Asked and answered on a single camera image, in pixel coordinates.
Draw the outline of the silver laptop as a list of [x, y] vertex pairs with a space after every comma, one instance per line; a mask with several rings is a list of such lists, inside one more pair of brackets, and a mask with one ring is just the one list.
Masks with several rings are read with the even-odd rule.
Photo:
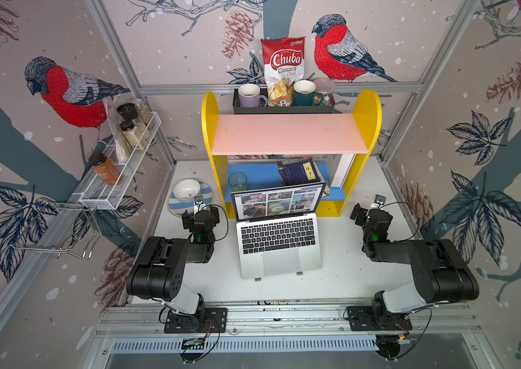
[[244, 280], [322, 268], [317, 209], [325, 183], [231, 193]]

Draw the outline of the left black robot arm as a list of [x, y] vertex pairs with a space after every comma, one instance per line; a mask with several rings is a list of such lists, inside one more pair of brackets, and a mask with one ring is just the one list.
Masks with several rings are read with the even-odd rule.
[[219, 207], [207, 205], [181, 216], [187, 238], [151, 236], [137, 256], [126, 281], [129, 295], [162, 302], [178, 318], [202, 320], [204, 299], [183, 283], [187, 264], [207, 264], [214, 253]]

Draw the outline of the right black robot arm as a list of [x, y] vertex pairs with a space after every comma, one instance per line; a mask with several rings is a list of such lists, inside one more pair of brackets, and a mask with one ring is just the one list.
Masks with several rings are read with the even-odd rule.
[[452, 241], [389, 241], [393, 216], [380, 208], [356, 204], [351, 220], [362, 228], [362, 251], [371, 261], [411, 267], [411, 280], [374, 295], [371, 308], [376, 317], [406, 315], [432, 304], [478, 298], [479, 284]]

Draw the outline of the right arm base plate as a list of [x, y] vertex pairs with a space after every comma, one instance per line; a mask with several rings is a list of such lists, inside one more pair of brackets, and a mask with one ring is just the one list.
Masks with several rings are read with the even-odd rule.
[[376, 314], [371, 306], [346, 307], [343, 318], [352, 331], [405, 331], [413, 329], [409, 315], [387, 311]]

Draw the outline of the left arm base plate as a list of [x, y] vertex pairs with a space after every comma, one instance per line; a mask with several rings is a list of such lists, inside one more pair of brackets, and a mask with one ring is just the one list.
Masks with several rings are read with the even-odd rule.
[[225, 333], [228, 309], [205, 307], [195, 315], [179, 315], [169, 311], [164, 320], [165, 334]]

